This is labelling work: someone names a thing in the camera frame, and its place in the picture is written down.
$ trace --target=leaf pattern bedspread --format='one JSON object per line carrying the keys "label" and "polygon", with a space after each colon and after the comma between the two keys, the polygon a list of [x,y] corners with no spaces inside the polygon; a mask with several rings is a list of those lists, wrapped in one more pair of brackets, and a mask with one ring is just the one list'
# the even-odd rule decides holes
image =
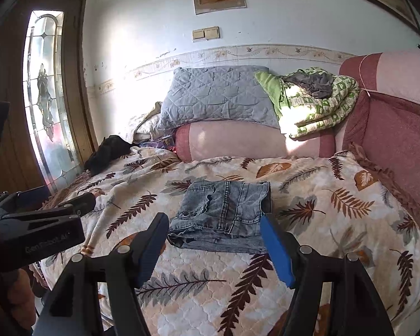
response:
{"label": "leaf pattern bedspread", "polygon": [[[132,149],[72,196],[97,203],[83,217],[85,242],[41,261],[53,287],[70,257],[107,255],[145,230],[157,212],[175,216],[196,179],[271,183],[273,213],[284,230],[322,255],[358,254],[394,327],[420,306],[420,230],[397,200],[349,152],[332,158],[220,157],[183,163],[167,150]],[[329,288],[314,331],[323,335]],[[269,256],[178,249],[166,242],[151,280],[136,290],[152,335],[276,335],[293,291]],[[105,325],[111,311],[99,287]]]}

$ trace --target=bedspread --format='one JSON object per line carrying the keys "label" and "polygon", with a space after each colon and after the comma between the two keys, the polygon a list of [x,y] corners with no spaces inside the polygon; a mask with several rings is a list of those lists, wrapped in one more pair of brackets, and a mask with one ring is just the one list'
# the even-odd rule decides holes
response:
{"label": "bedspread", "polygon": [[[180,162],[167,150],[132,148],[71,197],[95,194],[82,218],[85,242],[41,261],[53,287],[70,257],[107,255],[130,243],[157,212],[176,215],[196,179],[269,181],[273,213],[283,230],[322,255],[355,252],[372,278],[394,327],[420,305],[420,230],[383,185],[350,152],[332,158],[218,157]],[[324,288],[315,335],[324,334],[330,289]],[[151,280],[136,289],[152,335],[276,335],[292,293],[267,254],[178,249],[166,242]],[[105,325],[112,322],[99,286]]]}

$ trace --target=jeans pocket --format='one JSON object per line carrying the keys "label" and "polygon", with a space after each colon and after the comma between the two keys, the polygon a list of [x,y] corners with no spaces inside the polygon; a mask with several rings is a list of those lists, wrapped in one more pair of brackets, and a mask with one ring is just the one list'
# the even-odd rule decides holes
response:
{"label": "jeans pocket", "polygon": [[188,188],[180,206],[181,211],[178,213],[177,217],[190,219],[205,213],[214,191],[214,185],[202,185]]}

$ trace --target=folded jeans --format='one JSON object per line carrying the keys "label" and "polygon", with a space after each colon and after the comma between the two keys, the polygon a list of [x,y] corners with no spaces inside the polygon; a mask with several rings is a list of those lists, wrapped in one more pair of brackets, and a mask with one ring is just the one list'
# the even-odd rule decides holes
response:
{"label": "folded jeans", "polygon": [[260,219],[269,212],[269,182],[197,180],[185,192],[167,239],[184,249],[266,253]]}

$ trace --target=human hand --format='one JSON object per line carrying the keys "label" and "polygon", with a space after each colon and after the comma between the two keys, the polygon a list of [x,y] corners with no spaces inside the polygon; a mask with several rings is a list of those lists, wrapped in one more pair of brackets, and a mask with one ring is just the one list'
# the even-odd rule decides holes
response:
{"label": "human hand", "polygon": [[11,315],[23,328],[30,330],[36,323],[34,294],[31,290],[28,274],[19,269],[17,280],[8,289],[8,301],[11,303]]}

